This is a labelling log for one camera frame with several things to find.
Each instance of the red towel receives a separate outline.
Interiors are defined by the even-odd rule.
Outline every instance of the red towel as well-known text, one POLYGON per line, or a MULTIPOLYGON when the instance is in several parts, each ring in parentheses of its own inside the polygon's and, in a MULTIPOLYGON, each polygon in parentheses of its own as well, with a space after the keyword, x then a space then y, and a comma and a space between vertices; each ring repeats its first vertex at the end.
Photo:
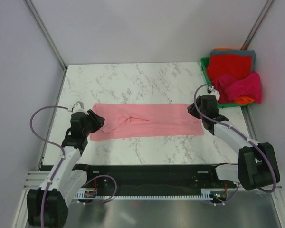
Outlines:
POLYGON ((207 73, 213 82, 223 75, 231 75, 242 80, 250 75, 251 56, 219 55, 211 56, 207 73))
POLYGON ((256 102, 262 102, 262 85, 260 75, 253 72, 247 78, 237 81, 225 89, 228 99, 233 100, 240 96, 249 96, 256 102))
POLYGON ((235 83, 236 81, 237 80, 231 75, 223 75, 213 81, 214 88, 219 92, 218 102, 220 104, 233 102, 228 98, 227 94, 225 93, 225 89, 227 89, 228 86, 230 86, 232 83, 235 83))
POLYGON ((203 135, 200 121, 188 113, 188 104, 95 104, 105 118, 104 126, 91 140, 131 137, 203 135))

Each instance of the wall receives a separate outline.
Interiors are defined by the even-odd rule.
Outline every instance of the wall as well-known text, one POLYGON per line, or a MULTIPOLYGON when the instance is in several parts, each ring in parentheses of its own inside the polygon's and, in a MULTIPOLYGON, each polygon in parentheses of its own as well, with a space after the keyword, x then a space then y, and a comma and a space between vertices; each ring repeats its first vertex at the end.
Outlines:
POLYGON ((250 107, 259 141, 273 144, 285 190, 285 0, 275 1, 250 49, 256 51, 264 100, 250 107))
POLYGON ((33 0, 67 64, 194 62, 240 48, 266 0, 33 0))
MULTIPOLYGON (((29 129, 38 108, 55 103, 63 72, 21 0, 0 0, 0 227, 11 227, 41 142, 29 129)), ((45 135, 50 112, 34 126, 45 135)))

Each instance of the plastic bin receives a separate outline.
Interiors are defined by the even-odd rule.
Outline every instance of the plastic bin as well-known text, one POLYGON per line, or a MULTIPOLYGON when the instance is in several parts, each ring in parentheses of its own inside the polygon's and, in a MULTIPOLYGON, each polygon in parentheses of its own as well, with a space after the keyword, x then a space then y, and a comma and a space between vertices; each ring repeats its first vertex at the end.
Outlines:
MULTIPOLYGON (((208 74, 207 74, 207 67, 209 65, 209 62, 210 62, 210 58, 209 57, 205 57, 205 58, 201 58, 200 59, 201 61, 201 70, 203 71, 204 73, 204 77, 206 79, 206 82, 210 85, 212 85, 211 81, 210 81, 210 78, 208 77, 208 74)), ((220 104, 218 102, 218 108, 230 108, 230 107, 239 107, 240 105, 238 105, 237 103, 223 103, 223 104, 220 104)))

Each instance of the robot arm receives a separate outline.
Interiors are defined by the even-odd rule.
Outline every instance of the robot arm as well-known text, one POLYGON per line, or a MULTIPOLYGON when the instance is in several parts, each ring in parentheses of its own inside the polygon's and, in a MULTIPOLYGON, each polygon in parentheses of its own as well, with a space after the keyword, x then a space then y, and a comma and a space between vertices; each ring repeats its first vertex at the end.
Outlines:
POLYGON ((68 215, 68 206, 78 190, 86 183, 87 173, 73 170, 87 146, 87 137, 98 131, 104 125, 105 119, 92 110, 85 111, 83 104, 74 105, 71 115, 71 127, 67 130, 62 147, 65 155, 58 157, 50 174, 38 189, 30 189, 27 194, 28 222, 31 226, 41 224, 41 203, 46 187, 44 203, 45 227, 62 228, 68 215))
POLYGON ((273 146, 269 143, 260 143, 245 136, 236 129, 232 123, 223 115, 219 115, 217 107, 217 96, 203 95, 196 100, 199 110, 207 117, 223 124, 215 123, 200 115, 194 104, 188 107, 188 112, 202 119, 203 126, 211 134, 222 139, 238 154, 238 164, 222 164, 216 168, 219 180, 233 181, 240 183, 246 190, 261 188, 273 184, 270 170, 259 152, 251 146, 250 142, 265 154, 269 160, 276 177, 276 182, 280 181, 280 173, 276 162, 273 146))

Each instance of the table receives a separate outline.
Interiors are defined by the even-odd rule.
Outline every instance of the table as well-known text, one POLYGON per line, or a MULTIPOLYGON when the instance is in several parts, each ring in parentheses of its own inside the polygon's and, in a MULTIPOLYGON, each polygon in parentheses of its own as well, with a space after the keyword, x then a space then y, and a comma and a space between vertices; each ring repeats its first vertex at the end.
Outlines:
MULTIPOLYGON (((70 65, 58 105, 85 109, 107 104, 192 104, 195 90, 205 84, 199 63, 141 63, 70 65)), ((206 93, 201 89, 200 95, 206 93)), ((235 127, 248 135, 240 107, 220 109, 235 127)), ((71 113, 56 111, 49 139, 61 143, 71 113)), ((43 165, 53 165, 60 149, 47 145, 43 165)), ((90 141, 78 163, 91 165, 237 163, 237 154, 204 130, 203 136, 168 136, 90 141)))

